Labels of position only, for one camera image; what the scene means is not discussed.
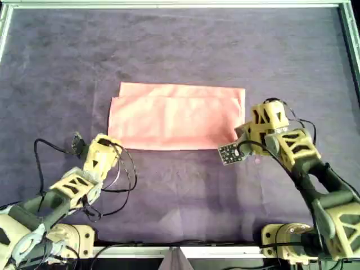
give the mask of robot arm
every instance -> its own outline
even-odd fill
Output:
[[[96,201],[122,149],[119,141],[104,134],[99,134],[89,146],[76,134],[73,149],[85,158],[83,169],[75,167],[65,173],[43,196],[0,211],[0,269],[56,261],[50,255],[76,258],[71,249],[79,250],[82,258],[92,254],[89,248],[93,246],[94,230],[59,221]]]
[[[301,242],[303,247],[284,246],[265,250],[265,255],[306,263],[319,256],[353,258],[360,256],[360,197],[341,179],[321,156],[304,129],[288,130],[281,101],[269,101],[251,108],[253,121],[236,129],[239,139],[219,148],[224,165],[245,160],[251,154],[270,155],[282,167],[300,191],[312,213],[315,228],[305,224],[270,224],[263,229],[263,243]],[[328,190],[316,190],[310,175]]]

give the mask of wire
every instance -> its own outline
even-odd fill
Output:
[[[335,263],[335,265],[330,268],[330,270],[335,270],[335,269],[337,269],[337,267],[339,266],[340,263],[341,263],[341,268],[340,268],[340,269],[342,269],[342,268],[343,268],[343,264],[344,264],[344,260],[341,259],[341,260],[338,260],[338,261]]]
[[[282,267],[282,265],[281,265],[281,261],[280,261],[279,253],[278,253],[278,247],[279,247],[279,246],[277,245],[277,235],[278,235],[280,229],[282,229],[282,228],[283,228],[284,226],[286,226],[287,224],[288,224],[288,223],[285,223],[285,224],[281,225],[281,226],[279,227],[279,229],[277,229],[277,231],[276,231],[276,233],[275,233],[276,257],[277,257],[277,261],[279,262],[280,267]]]
[[[135,178],[135,180],[134,180],[134,185],[133,185],[133,187],[131,187],[131,188],[129,188],[129,189],[126,189],[126,190],[107,190],[106,188],[108,188],[108,187],[106,187],[106,188],[103,188],[102,191],[104,191],[104,192],[111,192],[111,193],[123,193],[123,192],[128,192],[129,190],[130,190],[130,191],[133,191],[133,190],[135,189],[136,185],[137,185],[137,180],[138,180],[138,175],[137,175],[137,172],[136,172],[136,167],[135,167],[134,160],[133,160],[133,158],[131,157],[129,151],[128,151],[126,148],[124,148],[123,146],[121,146],[121,145],[119,145],[119,144],[117,144],[117,143],[113,143],[113,146],[118,146],[118,147],[120,147],[121,150],[124,151],[124,152],[128,155],[128,157],[130,158],[130,161],[131,161],[131,163],[132,163],[132,167],[133,167],[133,170],[134,170],[134,178]],[[117,154],[118,154],[118,161],[121,163],[121,165],[123,166],[123,168],[125,168],[125,164],[124,164],[123,161],[121,160],[119,152],[117,152]]]
[[[313,137],[313,144],[316,146],[316,126],[313,122],[309,121],[309,120],[305,120],[305,119],[299,119],[301,122],[306,122],[306,123],[309,123],[313,126],[313,129],[314,129],[314,137]]]
[[[295,111],[293,110],[293,108],[291,108],[284,100],[281,100],[277,97],[271,97],[271,98],[267,98],[265,101],[264,101],[264,104],[265,103],[268,103],[268,102],[272,102],[272,101],[280,101],[281,103],[283,103],[292,113],[293,117],[298,120],[298,122],[301,124],[301,126],[303,128],[305,128],[305,125],[304,123],[301,122],[301,120],[297,117],[297,115],[295,114]]]
[[[76,230],[76,232],[78,233],[78,236],[79,236],[79,252],[80,252],[80,247],[81,247],[81,237],[80,237],[80,232],[79,232],[79,230],[74,226],[74,225],[72,225],[72,224],[68,224],[69,226],[72,226],[75,230]]]
[[[20,203],[20,202],[21,201],[13,201],[13,202],[11,202],[9,204],[4,204],[4,205],[0,206],[0,210],[3,210],[3,209],[7,208],[10,205],[17,204],[17,203]]]
[[[124,151],[125,153],[127,153],[127,155],[128,155],[129,158],[130,158],[130,161],[131,161],[131,163],[132,163],[135,180],[134,180],[134,185],[133,185],[133,187],[131,187],[131,180],[130,180],[129,172],[128,172],[128,170],[127,170],[126,168],[124,168],[124,171],[125,171],[125,173],[126,173],[126,175],[127,175],[127,177],[128,177],[128,180],[129,180],[129,187],[128,187],[127,190],[118,190],[116,193],[127,192],[126,200],[125,200],[125,202],[123,203],[123,205],[122,205],[119,209],[116,209],[116,210],[114,210],[114,211],[111,211],[111,212],[108,212],[108,213],[103,214],[104,217],[105,217],[105,216],[110,216],[110,215],[116,214],[117,212],[120,212],[121,210],[124,209],[124,207],[125,207],[126,204],[128,203],[128,200],[129,200],[129,197],[130,197],[130,192],[131,192],[132,190],[134,190],[134,188],[136,187],[136,185],[137,185],[137,179],[138,179],[134,160],[132,159],[132,157],[131,157],[130,153],[128,152],[128,150],[125,149],[123,146],[119,145],[118,143],[111,143],[111,144],[112,144],[113,146],[118,146],[118,147],[120,147],[122,151]],[[118,155],[119,161],[121,161],[121,159],[120,159],[120,153],[119,153],[118,149],[117,149],[116,147],[114,147],[114,149],[115,149],[115,151],[116,151],[116,154]]]
[[[278,246],[304,246],[301,242],[285,242],[285,243],[274,243],[268,245],[260,245],[259,248],[267,249],[267,248],[277,248]]]
[[[66,246],[66,248],[68,250],[72,251],[76,255],[76,261],[75,261],[75,264],[73,266],[73,270],[75,270],[77,268],[77,266],[78,266],[78,262],[80,261],[79,253],[75,249],[73,249],[71,246]]]
[[[44,202],[45,199],[45,192],[44,192],[44,175],[43,172],[41,170],[41,164],[40,164],[40,158],[39,158],[39,154],[38,154],[38,143],[42,142],[45,145],[50,146],[51,148],[55,149],[56,151],[62,152],[64,154],[70,154],[70,155],[75,155],[76,153],[73,152],[69,152],[67,150],[61,149],[60,147],[53,145],[52,143],[46,141],[45,139],[41,139],[41,138],[37,138],[34,141],[34,154],[35,154],[35,159],[36,159],[36,164],[38,167],[38,171],[39,171],[39,178],[40,178],[40,190],[39,190],[39,194],[41,195],[41,201],[39,203],[39,207],[38,207],[38,212],[40,211],[40,208]]]
[[[121,147],[121,149],[124,149],[122,146],[120,146],[120,145],[117,144],[117,143],[113,143],[113,145],[119,146],[119,147]],[[115,151],[116,151],[116,154],[118,155],[118,159],[120,160],[120,153],[119,153],[118,149],[117,149],[116,147],[114,147],[114,149],[115,149]],[[134,169],[135,179],[137,179],[137,173],[136,173],[136,169],[135,169],[134,163],[133,163],[133,169]],[[123,203],[123,205],[122,205],[119,209],[116,209],[116,210],[114,210],[114,211],[105,213],[105,214],[103,214],[103,216],[113,215],[113,214],[116,214],[117,212],[120,212],[121,210],[124,209],[124,207],[125,207],[126,204],[128,203],[128,200],[129,200],[129,197],[130,197],[130,192],[131,192],[131,180],[130,180],[130,175],[129,175],[128,170],[126,170],[126,169],[124,168],[124,171],[126,172],[126,175],[127,175],[127,177],[128,177],[128,180],[129,180],[129,188],[128,188],[128,190],[127,190],[127,191],[128,191],[128,194],[127,194],[127,196],[126,196],[126,200],[125,200],[125,202]]]
[[[302,119],[302,118],[298,118],[297,115],[295,114],[295,111],[293,110],[293,108],[291,108],[289,106],[289,104],[287,104],[286,101],[284,100],[281,100],[279,98],[276,98],[276,97],[271,97],[271,98],[267,98],[264,103],[267,103],[267,102],[272,102],[272,101],[280,101],[281,103],[283,103],[292,113],[293,117],[295,119],[289,119],[290,121],[296,121],[298,122],[303,128],[305,128],[305,125],[303,122],[306,122],[306,123],[309,123],[313,126],[313,129],[314,129],[314,137],[313,137],[313,144],[316,146],[316,126],[313,122],[309,121],[309,120],[306,120],[306,119]]]
[[[105,250],[111,249],[111,248],[115,248],[118,246],[127,246],[126,244],[115,244],[115,245],[111,245],[111,246],[106,246],[103,249],[101,249],[92,259],[92,262],[90,264],[90,268],[89,270],[92,270],[92,268],[94,267],[95,261],[97,260],[97,258],[100,256],[101,253],[103,253]]]
[[[107,192],[108,190],[106,190],[107,188],[111,187],[113,184],[115,184],[119,177],[120,177],[120,160],[118,159],[118,173],[116,174],[116,177],[114,178],[114,180],[111,181],[110,184],[108,184],[106,187],[102,188],[101,191]]]
[[[258,267],[227,267],[222,270],[267,270],[273,267],[276,267],[276,264],[268,265],[268,266],[258,266]]]

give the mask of cloth fold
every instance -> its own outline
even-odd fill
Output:
[[[108,134],[129,149],[217,149],[236,140],[244,101],[242,88],[122,83]]]

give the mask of metal frame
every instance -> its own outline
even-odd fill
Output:
[[[95,256],[103,246],[94,247]],[[154,247],[111,247],[99,255],[99,258],[163,258],[170,251],[168,246]],[[181,251],[187,259],[264,259],[257,246],[182,246]]]
[[[360,37],[350,0],[3,0],[0,64],[14,9],[49,8],[316,8],[337,7],[343,23],[354,82],[360,97]],[[113,247],[100,258],[163,258],[170,247]],[[94,249],[94,255],[102,247]],[[265,258],[257,246],[181,247],[186,258]]]

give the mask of purple fabric surface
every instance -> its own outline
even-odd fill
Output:
[[[88,142],[107,131],[120,81],[244,87],[248,120],[251,105],[282,98],[315,122],[324,160],[360,188],[360,110],[336,9],[14,10],[0,63],[0,204],[38,191],[37,137],[69,147],[74,131]],[[39,151],[46,187],[81,165]],[[139,183],[127,207],[66,222],[144,242],[251,241],[267,223],[311,224],[268,157],[224,167],[217,151],[131,153]],[[122,174],[115,188],[126,186]],[[103,193],[95,207],[114,210],[125,196]]]

